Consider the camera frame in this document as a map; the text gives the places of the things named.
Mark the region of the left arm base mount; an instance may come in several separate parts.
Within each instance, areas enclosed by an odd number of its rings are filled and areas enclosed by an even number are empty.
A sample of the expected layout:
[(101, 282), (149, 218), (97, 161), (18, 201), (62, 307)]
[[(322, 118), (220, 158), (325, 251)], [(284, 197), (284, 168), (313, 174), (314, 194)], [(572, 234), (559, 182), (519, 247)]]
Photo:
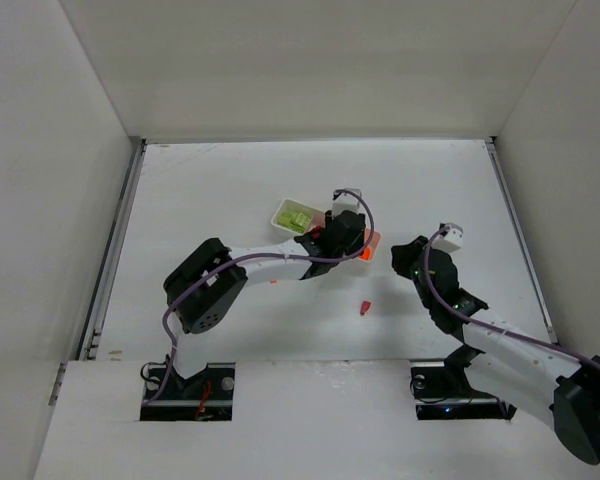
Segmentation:
[(233, 416), (236, 365), (208, 363), (189, 378), (175, 370), (160, 396), (140, 407), (144, 422), (228, 422)]

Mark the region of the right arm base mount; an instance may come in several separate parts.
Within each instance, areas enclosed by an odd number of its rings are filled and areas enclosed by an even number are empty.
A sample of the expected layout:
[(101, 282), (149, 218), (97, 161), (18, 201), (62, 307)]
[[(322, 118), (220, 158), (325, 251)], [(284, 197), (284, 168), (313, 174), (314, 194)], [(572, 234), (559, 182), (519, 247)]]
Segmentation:
[(473, 388), (465, 368), (474, 353), (461, 346), (445, 359), (418, 360), (411, 364), (409, 388), (420, 421), (513, 419), (517, 409)]

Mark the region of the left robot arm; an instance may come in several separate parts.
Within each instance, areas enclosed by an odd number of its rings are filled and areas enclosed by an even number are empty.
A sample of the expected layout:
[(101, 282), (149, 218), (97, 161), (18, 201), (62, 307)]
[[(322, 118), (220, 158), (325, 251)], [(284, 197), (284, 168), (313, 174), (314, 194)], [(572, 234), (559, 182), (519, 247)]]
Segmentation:
[(205, 240), (164, 281), (167, 311), (185, 334), (216, 327), (246, 288), (270, 281), (304, 281), (327, 274), (359, 256), (371, 214), (345, 210), (323, 226), (285, 242), (257, 248), (231, 248), (218, 238)]

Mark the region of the green lego block large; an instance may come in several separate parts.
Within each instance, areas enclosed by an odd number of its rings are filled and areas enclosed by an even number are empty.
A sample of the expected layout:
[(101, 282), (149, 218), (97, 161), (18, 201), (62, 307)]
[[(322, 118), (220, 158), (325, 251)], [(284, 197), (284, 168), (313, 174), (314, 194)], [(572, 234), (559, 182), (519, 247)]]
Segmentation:
[(291, 211), (283, 211), (276, 217), (276, 222), (284, 228), (292, 228), (295, 213)]

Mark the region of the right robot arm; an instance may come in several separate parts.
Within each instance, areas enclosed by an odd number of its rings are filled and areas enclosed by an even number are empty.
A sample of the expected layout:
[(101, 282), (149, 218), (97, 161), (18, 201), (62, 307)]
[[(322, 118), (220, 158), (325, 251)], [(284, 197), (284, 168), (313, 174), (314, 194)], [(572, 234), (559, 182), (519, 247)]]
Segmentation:
[(438, 231), (391, 248), (391, 267), (410, 280), (436, 327), (460, 342), (445, 360), (463, 389), (489, 394), (535, 417), (577, 459), (600, 464), (600, 356), (587, 358), (532, 338), (460, 286)]

